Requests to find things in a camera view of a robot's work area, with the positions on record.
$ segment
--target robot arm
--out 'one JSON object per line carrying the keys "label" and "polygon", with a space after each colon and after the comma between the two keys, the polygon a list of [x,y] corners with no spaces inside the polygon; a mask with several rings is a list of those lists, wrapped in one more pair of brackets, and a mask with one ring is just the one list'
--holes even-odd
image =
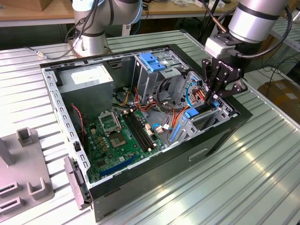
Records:
{"label": "robot arm", "polygon": [[[142,0],[73,0],[75,24],[87,17],[94,1],[97,3],[95,15],[87,21],[88,27],[77,40],[74,50],[80,56],[100,55],[108,52],[104,27],[136,23],[142,14]],[[82,31],[83,24],[76,27]]]}
{"label": "robot arm", "polygon": [[[226,58],[253,59],[276,49],[287,37],[292,26],[292,14],[287,6],[288,0],[240,0],[232,20],[229,23],[229,31],[209,37],[205,44],[207,51],[213,58],[203,60],[203,79],[209,88],[206,101],[210,102],[216,97],[232,96],[246,91],[248,88],[243,83],[243,65],[232,65]],[[245,43],[257,44],[265,40],[276,20],[283,10],[286,10],[288,26],[280,41],[270,49],[254,54],[243,55],[235,48]]]}

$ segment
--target slotted metal table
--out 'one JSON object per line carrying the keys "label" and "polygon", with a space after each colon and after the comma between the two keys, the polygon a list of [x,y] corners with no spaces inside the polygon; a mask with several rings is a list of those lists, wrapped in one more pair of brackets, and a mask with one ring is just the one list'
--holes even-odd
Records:
{"label": "slotted metal table", "polygon": [[[280,39],[287,27],[287,19],[279,18],[274,25],[271,35]],[[290,46],[291,48],[295,49],[296,51],[300,52],[300,24],[293,22],[292,29],[284,41],[285,44]]]}
{"label": "slotted metal table", "polygon": [[[199,43],[180,31],[115,37],[108,43],[113,52],[174,43],[198,63],[208,57]],[[52,57],[68,48],[38,47]],[[73,57],[70,53],[64,59]],[[43,62],[27,49],[0,52],[0,136],[22,127],[38,131],[55,197],[1,225],[95,224],[90,209],[78,210],[64,171],[68,151],[39,69]],[[299,125],[251,87],[236,98],[253,117],[216,154],[99,223],[297,224]]]}

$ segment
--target gray holder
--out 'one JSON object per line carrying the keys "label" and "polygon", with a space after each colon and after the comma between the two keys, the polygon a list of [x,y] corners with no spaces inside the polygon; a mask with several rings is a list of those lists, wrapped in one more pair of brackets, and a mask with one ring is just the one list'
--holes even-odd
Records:
{"label": "gray holder", "polygon": [[53,197],[36,130],[0,138],[0,223]]}

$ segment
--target motherboard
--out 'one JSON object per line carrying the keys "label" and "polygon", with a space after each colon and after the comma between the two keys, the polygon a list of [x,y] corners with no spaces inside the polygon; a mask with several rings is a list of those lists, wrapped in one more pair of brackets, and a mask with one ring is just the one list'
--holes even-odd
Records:
{"label": "motherboard", "polygon": [[90,183],[165,148],[139,110],[127,114],[102,113],[85,129]]}

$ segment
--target green circuit board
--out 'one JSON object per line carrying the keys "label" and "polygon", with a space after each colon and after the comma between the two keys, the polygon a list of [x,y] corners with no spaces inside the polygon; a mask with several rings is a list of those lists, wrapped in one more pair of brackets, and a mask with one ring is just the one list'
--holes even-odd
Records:
{"label": "green circuit board", "polygon": [[[147,121],[142,113],[136,111],[133,115],[139,121],[143,131],[147,135],[146,128],[144,127]],[[106,129],[116,125],[114,120],[109,118],[109,116],[102,118],[102,124],[100,120],[97,120],[85,126],[88,144],[84,146],[88,148],[86,153],[90,162],[90,168],[87,171],[87,175],[90,183],[124,169],[126,166],[153,155],[164,148],[161,140],[155,135],[152,135],[148,137],[152,143],[155,144],[155,147],[151,149],[151,151],[142,149],[122,115],[117,115],[116,118],[120,123],[121,130],[119,132],[112,132],[109,136],[105,135],[103,127]]]}

